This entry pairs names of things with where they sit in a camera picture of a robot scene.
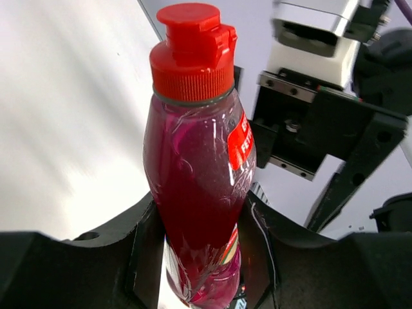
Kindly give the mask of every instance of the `pink liquid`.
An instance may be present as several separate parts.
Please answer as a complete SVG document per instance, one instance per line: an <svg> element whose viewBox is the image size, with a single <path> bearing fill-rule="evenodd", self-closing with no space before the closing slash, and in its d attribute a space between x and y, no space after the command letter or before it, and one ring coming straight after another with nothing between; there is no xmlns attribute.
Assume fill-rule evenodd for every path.
<svg viewBox="0 0 412 309"><path fill-rule="evenodd" d="M227 137L242 114L233 91L202 108L172 106L154 96L147 120L144 166L172 248L167 256L169 282L180 299L201 308L215 308L201 306L208 299L209 276L236 265L231 261L220 268L256 166L253 148L240 169L230 168ZM238 272L226 275L236 285L233 292L217 285L215 298L234 296Z"/></svg>

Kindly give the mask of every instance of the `red label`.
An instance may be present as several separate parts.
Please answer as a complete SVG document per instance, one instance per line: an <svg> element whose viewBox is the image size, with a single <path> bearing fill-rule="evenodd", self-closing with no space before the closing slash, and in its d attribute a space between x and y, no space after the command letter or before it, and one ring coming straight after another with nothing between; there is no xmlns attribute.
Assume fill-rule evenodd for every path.
<svg viewBox="0 0 412 309"><path fill-rule="evenodd" d="M230 132L227 145L230 165L234 170L237 170L247 160L253 147L252 129L245 112L243 112L238 125Z"/></svg>

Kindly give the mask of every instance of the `black bracket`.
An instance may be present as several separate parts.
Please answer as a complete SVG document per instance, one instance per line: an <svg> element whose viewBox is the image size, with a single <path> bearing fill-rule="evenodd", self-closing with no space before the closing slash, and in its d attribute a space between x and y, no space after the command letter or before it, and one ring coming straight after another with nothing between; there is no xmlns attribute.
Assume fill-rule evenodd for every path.
<svg viewBox="0 0 412 309"><path fill-rule="evenodd" d="M295 130L288 127L295 122ZM281 70L264 72L252 119L257 165L275 163L312 179L326 155L344 161L312 207L319 232L399 145L407 117L347 95L334 85Z"/></svg>

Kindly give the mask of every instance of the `screw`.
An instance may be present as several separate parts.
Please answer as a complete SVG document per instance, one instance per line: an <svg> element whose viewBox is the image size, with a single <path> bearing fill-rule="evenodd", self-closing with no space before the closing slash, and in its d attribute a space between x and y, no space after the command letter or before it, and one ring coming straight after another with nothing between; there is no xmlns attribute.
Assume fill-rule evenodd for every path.
<svg viewBox="0 0 412 309"><path fill-rule="evenodd" d="M391 22L391 19L386 15L382 15L379 19L379 24L381 26L385 26L385 25L389 24L390 22Z"/></svg>
<svg viewBox="0 0 412 309"><path fill-rule="evenodd" d="M291 133L297 133L298 130L301 128L301 125L292 119L288 119L285 121L286 124L286 130L288 130Z"/></svg>
<svg viewBox="0 0 412 309"><path fill-rule="evenodd" d="M372 36L372 41L379 41L380 40L380 34L375 32Z"/></svg>

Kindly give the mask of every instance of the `white panel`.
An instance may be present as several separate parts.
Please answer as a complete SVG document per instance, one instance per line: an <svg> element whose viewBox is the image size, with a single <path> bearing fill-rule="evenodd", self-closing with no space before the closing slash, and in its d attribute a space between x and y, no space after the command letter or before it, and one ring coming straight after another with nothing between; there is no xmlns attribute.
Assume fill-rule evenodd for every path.
<svg viewBox="0 0 412 309"><path fill-rule="evenodd" d="M0 1L0 229L74 238L147 191L158 42L136 0Z"/></svg>

